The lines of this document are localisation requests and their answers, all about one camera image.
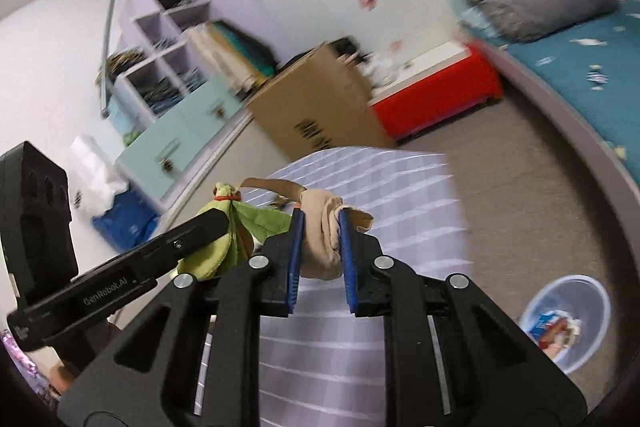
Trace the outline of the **green cloth bag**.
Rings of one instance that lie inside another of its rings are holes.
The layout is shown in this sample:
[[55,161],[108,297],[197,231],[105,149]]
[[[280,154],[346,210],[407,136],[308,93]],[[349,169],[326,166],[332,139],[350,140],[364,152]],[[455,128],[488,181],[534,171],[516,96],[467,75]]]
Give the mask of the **green cloth bag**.
[[231,184],[216,183],[213,198],[198,210],[220,210],[228,218],[227,231],[219,239],[180,260],[176,274],[189,273],[199,281],[219,277],[254,255],[255,243],[288,231],[291,217],[281,210],[258,208],[242,202],[241,192]]

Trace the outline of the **blue snack wrapper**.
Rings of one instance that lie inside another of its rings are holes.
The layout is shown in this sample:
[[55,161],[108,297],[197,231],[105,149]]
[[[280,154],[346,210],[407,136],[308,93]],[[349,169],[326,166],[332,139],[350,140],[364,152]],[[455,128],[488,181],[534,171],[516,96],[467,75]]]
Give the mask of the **blue snack wrapper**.
[[533,321],[533,324],[530,325],[527,334],[530,338],[538,343],[539,339],[548,332],[549,329],[559,321],[560,316],[555,311],[549,311],[546,313],[541,313],[539,317]]

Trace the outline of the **orange white snack bag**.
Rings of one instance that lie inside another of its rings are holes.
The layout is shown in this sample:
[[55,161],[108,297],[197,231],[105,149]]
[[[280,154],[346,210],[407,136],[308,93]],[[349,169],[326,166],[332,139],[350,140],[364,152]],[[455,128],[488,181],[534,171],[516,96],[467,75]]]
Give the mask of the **orange white snack bag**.
[[576,343],[582,332],[582,321],[560,317],[538,341],[538,347],[550,358],[556,357]]

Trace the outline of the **blue plastic trash bucket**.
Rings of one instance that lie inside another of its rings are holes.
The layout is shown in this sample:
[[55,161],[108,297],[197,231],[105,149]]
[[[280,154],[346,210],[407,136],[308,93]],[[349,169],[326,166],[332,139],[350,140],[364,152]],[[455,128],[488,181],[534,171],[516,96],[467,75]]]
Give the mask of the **blue plastic trash bucket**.
[[587,275],[567,275],[538,291],[518,325],[570,375],[600,348],[611,311],[610,297],[600,282]]

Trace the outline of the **white paper shopping bag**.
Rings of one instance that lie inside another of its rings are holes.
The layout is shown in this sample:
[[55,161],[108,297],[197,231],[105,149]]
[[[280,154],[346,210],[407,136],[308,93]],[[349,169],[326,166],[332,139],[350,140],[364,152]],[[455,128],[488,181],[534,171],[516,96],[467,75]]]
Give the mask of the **white paper shopping bag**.
[[78,135],[70,144],[67,158],[74,207],[88,216],[102,216],[114,206],[118,195],[128,191],[128,181],[92,136]]

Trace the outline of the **blue storage box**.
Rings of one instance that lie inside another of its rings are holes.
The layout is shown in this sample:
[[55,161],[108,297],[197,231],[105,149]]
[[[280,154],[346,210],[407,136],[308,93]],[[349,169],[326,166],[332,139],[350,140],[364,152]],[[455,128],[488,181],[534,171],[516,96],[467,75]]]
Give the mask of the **blue storage box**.
[[114,198],[114,205],[100,217],[91,219],[93,228],[119,254],[145,243],[154,233],[160,215],[136,191]]

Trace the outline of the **brown cardboard box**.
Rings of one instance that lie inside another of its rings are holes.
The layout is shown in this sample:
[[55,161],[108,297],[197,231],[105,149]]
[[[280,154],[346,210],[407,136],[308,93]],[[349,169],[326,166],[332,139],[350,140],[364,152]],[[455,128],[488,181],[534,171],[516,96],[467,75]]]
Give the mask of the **brown cardboard box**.
[[339,146],[393,148],[364,78],[323,43],[271,79],[245,107],[288,158]]

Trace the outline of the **grey checked tablecloth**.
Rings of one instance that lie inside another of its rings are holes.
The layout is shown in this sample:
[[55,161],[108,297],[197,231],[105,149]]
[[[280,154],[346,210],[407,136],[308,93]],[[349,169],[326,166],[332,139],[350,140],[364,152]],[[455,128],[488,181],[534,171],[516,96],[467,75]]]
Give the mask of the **grey checked tablecloth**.
[[[324,188],[371,213],[383,253],[420,274],[471,271],[445,155],[340,147],[297,159],[273,178]],[[382,319],[349,312],[342,280],[301,280],[294,313],[260,324],[260,423],[384,425],[383,339]]]

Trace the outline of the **purple teal shelf cabinet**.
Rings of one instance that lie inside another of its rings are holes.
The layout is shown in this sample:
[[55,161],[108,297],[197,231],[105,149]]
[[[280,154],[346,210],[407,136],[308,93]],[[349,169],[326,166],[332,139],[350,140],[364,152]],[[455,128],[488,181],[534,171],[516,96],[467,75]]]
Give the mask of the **purple teal shelf cabinet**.
[[134,135],[116,166],[166,209],[250,120],[189,30],[225,22],[266,43],[270,21],[255,0],[127,0],[106,22],[120,38],[102,48],[102,115],[121,110]]

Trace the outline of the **teal quilted mattress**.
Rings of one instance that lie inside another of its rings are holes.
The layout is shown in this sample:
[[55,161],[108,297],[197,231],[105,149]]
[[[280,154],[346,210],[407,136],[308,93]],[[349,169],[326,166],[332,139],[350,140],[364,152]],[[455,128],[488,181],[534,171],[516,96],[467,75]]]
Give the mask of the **teal quilted mattress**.
[[462,12],[473,35],[503,50],[542,80],[597,131],[639,178],[639,2],[529,43],[500,36],[477,8]]

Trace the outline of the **teal bunk bed frame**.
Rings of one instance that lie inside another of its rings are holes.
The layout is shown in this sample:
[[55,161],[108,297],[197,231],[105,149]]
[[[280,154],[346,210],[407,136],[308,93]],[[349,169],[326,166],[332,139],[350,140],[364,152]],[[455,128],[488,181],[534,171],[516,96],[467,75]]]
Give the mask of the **teal bunk bed frame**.
[[[464,1],[451,0],[451,9],[456,14],[461,14],[465,9]],[[570,143],[594,181],[599,184],[625,234],[631,254],[638,258],[639,187],[612,147],[605,143],[598,132],[558,92],[508,52],[501,51],[480,38],[469,27],[463,28],[462,32]]]

